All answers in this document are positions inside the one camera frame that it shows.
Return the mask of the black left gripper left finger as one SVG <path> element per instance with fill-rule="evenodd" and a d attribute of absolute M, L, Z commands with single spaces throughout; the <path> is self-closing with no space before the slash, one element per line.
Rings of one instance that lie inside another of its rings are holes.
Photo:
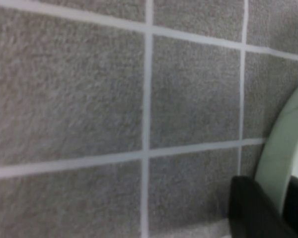
<path fill-rule="evenodd" d="M 231 179 L 228 219 L 233 238 L 298 237 L 260 185 L 246 176 Z"/>

